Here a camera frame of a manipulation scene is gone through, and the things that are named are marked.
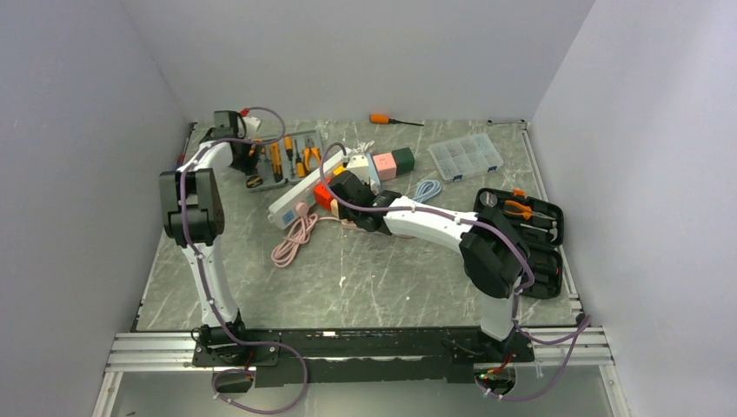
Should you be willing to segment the grey tool tray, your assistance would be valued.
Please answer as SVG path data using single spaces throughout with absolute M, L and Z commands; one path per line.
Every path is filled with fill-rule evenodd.
M 288 133 L 280 142 L 252 147 L 246 154 L 245 185 L 262 191 L 296 184 L 318 168 L 325 141 L 316 129 Z

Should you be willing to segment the white power strip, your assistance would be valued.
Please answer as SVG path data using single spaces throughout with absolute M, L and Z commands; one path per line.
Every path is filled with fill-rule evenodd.
M 360 153 L 355 149 L 349 149 L 347 156 L 339 151 L 323 163 L 323 174 L 326 178 L 332 176 L 332 172 L 344 163 L 348 163 L 351 156 L 359 155 Z M 268 207 L 269 222 L 281 230 L 290 227 L 301 216 L 299 208 L 311 209 L 315 205 L 314 188 L 320 180 L 320 174 L 316 169 L 270 204 Z

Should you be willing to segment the clear plastic organizer box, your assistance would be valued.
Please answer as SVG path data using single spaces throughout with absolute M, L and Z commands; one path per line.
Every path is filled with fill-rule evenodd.
M 503 166 L 501 154 L 487 133 L 434 143 L 428 150 L 446 182 L 495 172 Z

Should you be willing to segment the black plastic tool case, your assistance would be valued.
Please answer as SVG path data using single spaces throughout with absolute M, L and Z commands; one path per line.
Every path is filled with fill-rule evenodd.
M 547 202 L 529 196 L 521 189 L 512 189 L 510 191 L 507 191 L 491 188 L 483 188 L 478 190 L 475 198 L 474 211 L 480 212 L 485 207 L 492 207 L 495 209 L 499 209 L 504 214 L 502 204 L 506 200 L 515 200 L 518 202 L 533 204 L 545 204 L 550 207 L 551 211 L 554 210 L 561 218 L 559 222 L 550 227 L 532 225 L 542 228 L 558 228 L 563 234 L 562 242 L 559 245 L 547 245 L 538 244 L 536 242 L 526 242 L 520 236 L 521 240 L 527 245 L 529 249 L 528 263 L 532 271 L 534 272 L 535 278 L 535 283 L 531 287 L 525 289 L 522 293 L 527 297 L 540 300 L 554 299 L 555 297 L 559 296 L 562 291 L 563 260 L 561 254 L 558 252 L 558 247 L 562 245 L 564 238 L 564 212 L 558 205 L 552 202 Z M 507 217 L 505 214 L 504 216 L 507 218 L 510 225 L 516 232 L 516 226 L 521 223 L 526 224 L 525 222 L 520 222 L 519 220 L 516 220 L 514 218 Z

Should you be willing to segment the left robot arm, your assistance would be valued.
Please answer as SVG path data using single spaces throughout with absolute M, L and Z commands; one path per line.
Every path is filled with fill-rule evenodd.
M 196 341 L 214 348 L 230 365 L 243 362 L 250 350 L 241 313 L 230 291 L 222 258 L 225 214 L 216 177 L 250 145 L 242 143 L 247 124 L 233 110 L 214 114 L 211 136 L 179 168 L 159 175 L 163 229 L 180 247 L 192 271 L 202 308 Z

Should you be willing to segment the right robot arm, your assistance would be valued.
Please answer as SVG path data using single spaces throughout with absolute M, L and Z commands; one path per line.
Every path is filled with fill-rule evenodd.
M 367 232 L 417 238 L 459 254 L 483 295 L 479 349 L 491 361 L 513 346 L 519 297 L 534 282 L 529 248 L 498 208 L 458 212 L 436 208 L 394 191 L 376 194 L 349 171 L 328 185 L 339 216 Z

